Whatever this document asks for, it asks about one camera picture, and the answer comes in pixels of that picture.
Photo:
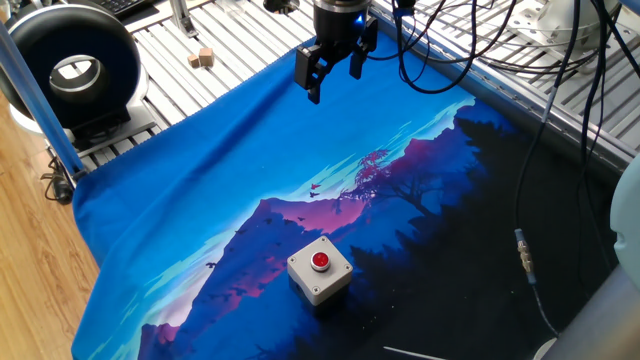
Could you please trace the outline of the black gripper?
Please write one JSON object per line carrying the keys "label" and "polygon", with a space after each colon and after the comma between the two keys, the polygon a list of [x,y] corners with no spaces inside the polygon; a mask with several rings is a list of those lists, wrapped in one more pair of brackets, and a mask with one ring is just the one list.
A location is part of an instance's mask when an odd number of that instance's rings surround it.
{"label": "black gripper", "polygon": [[369,3],[313,5],[316,44],[296,49],[294,70],[294,81],[307,91],[312,103],[320,103],[321,84],[334,67],[326,59],[344,59],[352,53],[349,74],[356,80],[361,78],[364,62],[377,48],[378,20],[367,20],[369,6]]}

